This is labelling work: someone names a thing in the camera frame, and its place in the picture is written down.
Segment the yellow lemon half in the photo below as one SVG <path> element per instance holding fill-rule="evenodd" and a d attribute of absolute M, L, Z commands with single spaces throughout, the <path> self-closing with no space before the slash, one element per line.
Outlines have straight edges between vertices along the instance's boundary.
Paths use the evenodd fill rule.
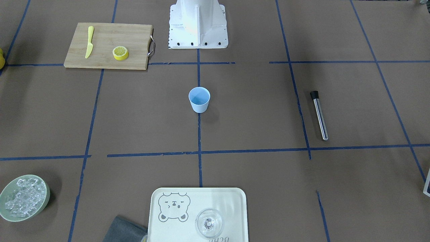
<path fill-rule="evenodd" d="M 124 46 L 117 46 L 113 48 L 112 54 L 117 61 L 123 61 L 129 57 L 129 51 Z"/>

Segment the light blue cup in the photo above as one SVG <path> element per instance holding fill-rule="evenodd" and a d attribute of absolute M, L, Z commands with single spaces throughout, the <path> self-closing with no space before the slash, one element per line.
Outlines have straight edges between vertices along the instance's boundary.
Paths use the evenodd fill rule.
<path fill-rule="evenodd" d="M 189 102 L 196 113 L 206 112 L 211 98 L 209 90 L 204 87 L 195 87 L 189 91 Z"/>

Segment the cream bear tray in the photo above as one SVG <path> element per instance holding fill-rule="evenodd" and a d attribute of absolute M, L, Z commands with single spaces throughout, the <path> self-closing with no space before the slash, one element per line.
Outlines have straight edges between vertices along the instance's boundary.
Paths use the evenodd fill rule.
<path fill-rule="evenodd" d="M 201 237 L 195 227 L 198 214 L 219 210 L 224 219 L 221 235 Z M 149 210 L 148 242 L 247 242 L 246 195 L 239 188 L 158 188 Z"/>

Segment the clear wine glass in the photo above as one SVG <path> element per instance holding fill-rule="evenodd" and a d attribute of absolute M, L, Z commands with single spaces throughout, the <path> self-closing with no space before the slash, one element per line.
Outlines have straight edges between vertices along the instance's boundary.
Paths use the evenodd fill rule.
<path fill-rule="evenodd" d="M 195 220 L 197 233 L 205 239 L 214 239 L 221 235 L 224 229 L 224 219 L 219 210 L 206 208 Z"/>

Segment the bamboo cutting board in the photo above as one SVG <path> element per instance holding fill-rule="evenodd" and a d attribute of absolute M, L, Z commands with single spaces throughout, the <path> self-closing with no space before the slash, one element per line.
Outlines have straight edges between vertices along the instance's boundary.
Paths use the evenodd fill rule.
<path fill-rule="evenodd" d="M 93 26 L 93 50 L 85 58 L 88 27 Z M 63 63 L 66 68 L 146 70 L 155 52 L 152 25 L 119 23 L 78 23 Z M 113 48 L 124 46 L 129 51 L 125 60 L 115 60 Z"/>

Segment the grey folded cloth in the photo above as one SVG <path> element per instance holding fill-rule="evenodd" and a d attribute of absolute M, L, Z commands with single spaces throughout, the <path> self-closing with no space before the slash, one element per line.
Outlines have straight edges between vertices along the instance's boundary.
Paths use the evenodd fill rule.
<path fill-rule="evenodd" d="M 112 221 L 103 242 L 147 242 L 148 230 L 121 216 Z"/>

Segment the yellow plastic knife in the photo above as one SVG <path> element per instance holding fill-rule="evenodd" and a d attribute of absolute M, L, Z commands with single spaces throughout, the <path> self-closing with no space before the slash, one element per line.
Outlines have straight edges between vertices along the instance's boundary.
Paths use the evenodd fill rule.
<path fill-rule="evenodd" d="M 87 48 L 86 48 L 85 58 L 89 58 L 93 50 L 92 38 L 93 38 L 94 29 L 95 28 L 93 26 L 88 27 L 88 38 L 87 38 Z"/>

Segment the green bowl of ice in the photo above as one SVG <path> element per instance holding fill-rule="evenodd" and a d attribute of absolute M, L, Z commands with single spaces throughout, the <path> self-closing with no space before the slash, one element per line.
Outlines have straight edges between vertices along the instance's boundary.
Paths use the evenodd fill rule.
<path fill-rule="evenodd" d="M 50 199 L 50 188 L 39 176 L 22 175 L 1 192 L 0 214 L 9 222 L 21 222 L 41 213 Z"/>

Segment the whole yellow lemons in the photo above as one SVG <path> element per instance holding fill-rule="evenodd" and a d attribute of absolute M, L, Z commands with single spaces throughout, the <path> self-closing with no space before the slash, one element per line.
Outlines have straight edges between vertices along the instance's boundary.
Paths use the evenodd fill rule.
<path fill-rule="evenodd" d="M 0 48 L 0 70 L 2 70 L 4 68 L 5 64 L 6 64 L 6 60 L 5 60 L 5 57 L 4 57 L 4 52 Z"/>

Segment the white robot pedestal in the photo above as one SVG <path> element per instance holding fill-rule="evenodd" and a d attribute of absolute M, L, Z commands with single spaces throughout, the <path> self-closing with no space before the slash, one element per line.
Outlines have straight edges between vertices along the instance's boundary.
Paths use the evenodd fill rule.
<path fill-rule="evenodd" d="M 178 0 L 169 14 L 169 49 L 228 47 L 226 11 L 219 1 Z"/>

